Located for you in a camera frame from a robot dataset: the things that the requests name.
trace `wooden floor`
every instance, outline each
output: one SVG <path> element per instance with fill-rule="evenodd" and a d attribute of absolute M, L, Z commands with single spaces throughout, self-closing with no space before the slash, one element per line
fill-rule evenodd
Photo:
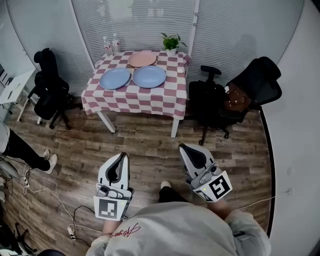
<path fill-rule="evenodd" d="M 170 138 L 172 118 L 164 116 L 108 113 L 116 126 L 116 133 L 107 130 L 98 115 L 79 110 L 68 110 L 72 130 L 63 122 L 54 130 L 48 122 L 37 125 L 33 107 L 28 107 L 21 122 L 16 122 L 18 109 L 8 120 L 10 128 L 28 142 L 38 154 L 45 149 L 58 155 L 58 164 L 51 175 L 32 170 L 30 188 L 33 191 L 50 188 L 55 191 L 66 208 L 73 214 L 76 207 L 85 205 L 93 209 L 95 184 L 99 167 L 113 155 L 126 152 L 130 157 L 130 186 L 135 189 L 127 211 L 132 216 L 139 209 L 157 203 L 160 183 L 168 180 L 172 187 L 190 202 L 204 206 L 197 195 L 184 183 L 185 174 L 180 163 L 178 145 L 198 144 L 202 130 L 193 120 L 179 125 L 177 137 Z M 221 131 L 210 130 L 204 144 L 226 170 L 233 191 L 226 199 L 234 208 L 247 206 L 271 196 L 271 169 L 264 128 L 260 114 L 249 112 L 242 124 L 230 127 L 230 138 Z M 12 162 L 22 175 L 24 165 Z M 39 251 L 56 249 L 68 256 L 85 255 L 88 247 L 80 240 L 72 241 L 67 227 L 72 223 L 61 203 L 48 191 L 23 194 L 24 182 L 13 181 L 13 194 L 6 197 L 5 220 L 14 230 L 18 222 L 28 229 L 28 241 Z M 270 201 L 245 209 L 253 214 L 266 230 Z M 95 218 L 85 208 L 76 212 L 76 223 L 102 230 L 103 220 Z M 77 227 L 77 237 L 91 243 L 100 232 Z"/>

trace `blue plate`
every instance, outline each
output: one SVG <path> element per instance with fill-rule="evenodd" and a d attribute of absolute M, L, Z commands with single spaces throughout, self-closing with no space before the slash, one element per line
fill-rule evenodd
<path fill-rule="evenodd" d="M 143 66 L 133 73 L 133 81 L 142 88 L 155 88 L 166 80 L 166 72 L 158 66 Z"/>
<path fill-rule="evenodd" d="M 115 90 L 124 86 L 130 79 L 130 71 L 124 67 L 108 70 L 101 76 L 100 85 L 107 90 Z"/>

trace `dining table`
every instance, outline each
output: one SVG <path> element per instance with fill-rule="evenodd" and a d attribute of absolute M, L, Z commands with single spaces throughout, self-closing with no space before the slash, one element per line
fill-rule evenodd
<path fill-rule="evenodd" d="M 169 57 L 164 50 L 144 51 L 156 55 L 153 65 L 162 68 L 166 78 L 158 87 L 142 88 L 133 81 L 133 73 L 137 69 L 128 63 L 129 57 L 136 52 L 139 51 L 127 50 L 115 56 L 106 54 L 102 56 L 95 64 L 93 74 L 81 94 L 83 109 L 87 115 L 97 113 L 112 133 L 116 132 L 116 128 L 106 111 L 169 116 L 173 118 L 171 138 L 175 138 L 179 121 L 185 117 L 187 102 L 185 70 L 190 58 L 184 52 L 177 52 L 175 56 Z M 131 73 L 129 81 L 115 90 L 102 88 L 100 78 L 114 68 L 128 69 Z"/>

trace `gray sweatshirt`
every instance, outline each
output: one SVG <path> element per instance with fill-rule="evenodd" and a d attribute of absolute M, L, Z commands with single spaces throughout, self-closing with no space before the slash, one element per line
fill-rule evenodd
<path fill-rule="evenodd" d="M 92 242 L 86 256 L 269 256 L 267 234 L 249 213 L 235 210 L 223 221 L 188 202 L 148 206 L 112 235 Z"/>

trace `shoe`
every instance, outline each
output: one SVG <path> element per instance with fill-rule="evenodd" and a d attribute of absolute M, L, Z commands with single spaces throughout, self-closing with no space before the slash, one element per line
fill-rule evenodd
<path fill-rule="evenodd" d="M 45 170 L 44 172 L 47 173 L 47 174 L 51 174 L 52 171 L 54 170 L 57 162 L 58 162 L 58 156 L 56 154 L 53 154 L 53 156 L 51 156 L 50 159 L 49 159 L 50 169 L 49 170 Z"/>
<path fill-rule="evenodd" d="M 46 149 L 46 150 L 43 152 L 42 157 L 43 157 L 44 160 L 46 160 L 46 161 L 49 160 L 49 158 L 50 158 L 50 151 L 49 151 L 49 149 Z"/>
<path fill-rule="evenodd" d="M 161 185 L 160 185 L 160 189 L 163 189 L 164 187 L 169 187 L 169 188 L 171 188 L 170 182 L 167 181 L 167 180 L 162 181 L 162 182 L 161 182 Z"/>

